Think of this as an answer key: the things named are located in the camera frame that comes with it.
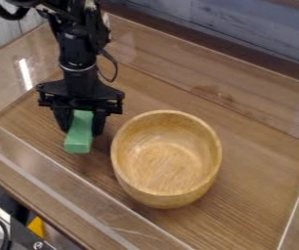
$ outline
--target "table surface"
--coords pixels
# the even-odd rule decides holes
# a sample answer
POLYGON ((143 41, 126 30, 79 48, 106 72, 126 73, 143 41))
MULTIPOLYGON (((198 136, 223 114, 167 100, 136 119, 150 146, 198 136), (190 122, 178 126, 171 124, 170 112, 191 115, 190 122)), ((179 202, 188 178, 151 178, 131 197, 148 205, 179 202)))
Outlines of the table surface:
MULTIPOLYGON (((111 20, 115 41, 108 49, 122 61, 115 87, 127 93, 126 113, 108 118, 106 133, 88 155, 64 152, 66 135, 52 112, 38 106, 36 92, 22 97, 31 84, 62 77, 50 28, 43 26, 0 51, 0 126, 19 140, 7 139, 8 134, 2 132, 0 152, 23 165, 22 172, 15 173, 8 161, 0 161, 0 184, 91 249, 123 248, 115 243, 118 238, 108 239, 87 225, 90 220, 58 203, 71 202, 92 216, 94 207, 103 204, 90 195, 88 184, 126 204, 188 249, 299 249, 299 213, 294 213, 299 212, 299 79, 116 16, 111 20), (24 78, 23 64, 30 69, 30 80, 24 78), (222 171, 210 193, 191 206, 170 211, 150 209, 132 200, 118 184, 110 160, 112 138, 122 125, 138 114, 158 109, 183 110, 199 116, 223 144, 222 171), (48 170, 40 158, 30 157, 32 147, 20 145, 23 142, 64 168, 48 170), (26 172, 39 182, 28 182, 26 172), (47 188, 47 194, 39 193, 42 185, 54 188, 68 201, 56 200, 47 188)), ((100 67, 112 74, 107 61, 100 60, 100 67)), ((118 222, 118 231, 124 232, 122 227, 127 227, 134 242, 146 241, 150 236, 140 235, 136 222, 118 222)), ((140 249, 155 248, 148 244, 140 249)), ((171 245, 166 249, 179 248, 171 245)))

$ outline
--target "green sponge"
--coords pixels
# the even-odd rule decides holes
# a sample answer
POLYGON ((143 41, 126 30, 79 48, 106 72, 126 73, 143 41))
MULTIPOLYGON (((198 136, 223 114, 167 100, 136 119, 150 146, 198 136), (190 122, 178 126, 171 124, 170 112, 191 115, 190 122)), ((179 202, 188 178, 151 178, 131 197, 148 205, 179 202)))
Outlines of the green sponge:
POLYGON ((72 127, 64 143, 64 148, 68 153, 90 153, 92 145, 92 119, 91 111, 75 111, 75 119, 72 127))

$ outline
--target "black cable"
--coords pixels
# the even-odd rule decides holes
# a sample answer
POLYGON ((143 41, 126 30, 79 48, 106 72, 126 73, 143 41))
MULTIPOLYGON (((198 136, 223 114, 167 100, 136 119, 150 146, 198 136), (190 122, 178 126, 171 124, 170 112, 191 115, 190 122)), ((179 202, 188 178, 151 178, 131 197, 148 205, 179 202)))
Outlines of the black cable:
POLYGON ((3 240, 3 245, 2 245, 0 250, 10 250, 10 247, 11 247, 10 233, 8 233, 7 225, 3 223, 2 220, 0 220, 0 227, 2 227, 2 230, 4 231, 4 240, 3 240))
POLYGON ((103 77, 103 79, 108 82, 115 82, 116 78, 118 78, 118 75, 119 75, 119 62, 115 60, 115 58, 112 57, 112 55, 106 51, 106 50, 102 50, 100 53, 104 55, 104 57, 107 59, 110 59, 114 63, 114 66, 115 66, 115 75, 112 78, 108 78, 103 72, 100 71, 99 69, 99 66, 98 66, 98 72, 100 74, 100 76, 103 77))
POLYGON ((26 17, 27 13, 30 12, 30 9, 27 8, 19 8, 16 13, 8 12, 8 10, 0 5, 0 17, 10 21, 20 20, 26 17))

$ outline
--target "screw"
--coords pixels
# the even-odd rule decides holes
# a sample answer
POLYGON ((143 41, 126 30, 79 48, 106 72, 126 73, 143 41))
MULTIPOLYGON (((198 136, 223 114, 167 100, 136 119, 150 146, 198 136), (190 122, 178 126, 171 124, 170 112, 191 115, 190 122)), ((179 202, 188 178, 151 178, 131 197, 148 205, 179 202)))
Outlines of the screw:
POLYGON ((40 250, 43 248, 43 242, 38 242, 35 245, 34 245, 34 249, 35 250, 40 250))

